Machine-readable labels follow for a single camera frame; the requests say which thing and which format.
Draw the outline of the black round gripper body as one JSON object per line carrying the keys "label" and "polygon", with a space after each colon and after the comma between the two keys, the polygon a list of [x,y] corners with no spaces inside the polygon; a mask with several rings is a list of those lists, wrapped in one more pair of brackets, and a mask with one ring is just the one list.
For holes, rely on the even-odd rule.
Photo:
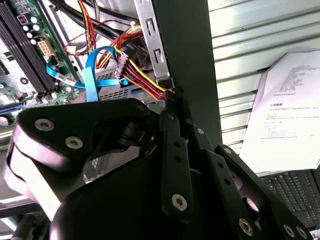
{"label": "black round gripper body", "polygon": [[205,173],[205,155],[189,158],[194,212],[188,224],[164,214],[161,162],[140,157],[69,195],[50,225],[52,240],[230,240],[222,202]]}

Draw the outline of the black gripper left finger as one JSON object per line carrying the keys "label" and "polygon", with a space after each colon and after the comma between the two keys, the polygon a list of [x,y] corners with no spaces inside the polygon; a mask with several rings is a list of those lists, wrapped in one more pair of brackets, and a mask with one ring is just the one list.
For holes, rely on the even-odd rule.
{"label": "black gripper left finger", "polygon": [[191,220],[194,201],[181,130],[186,123],[184,99],[171,91],[161,99],[165,109],[160,113],[126,98],[30,108],[18,115],[16,174],[50,220],[68,196],[88,185],[83,180],[87,162],[130,147],[140,147],[143,153],[127,163],[141,157],[160,161],[163,213],[181,223]]}

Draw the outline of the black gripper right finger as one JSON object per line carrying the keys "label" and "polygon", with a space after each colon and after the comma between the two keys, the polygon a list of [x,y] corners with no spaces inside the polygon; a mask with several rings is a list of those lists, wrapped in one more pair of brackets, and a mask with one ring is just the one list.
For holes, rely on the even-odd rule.
{"label": "black gripper right finger", "polygon": [[310,240],[308,229],[225,144],[210,142],[196,125],[210,101],[182,89],[183,113],[191,150],[195,201],[193,220],[183,240]]}

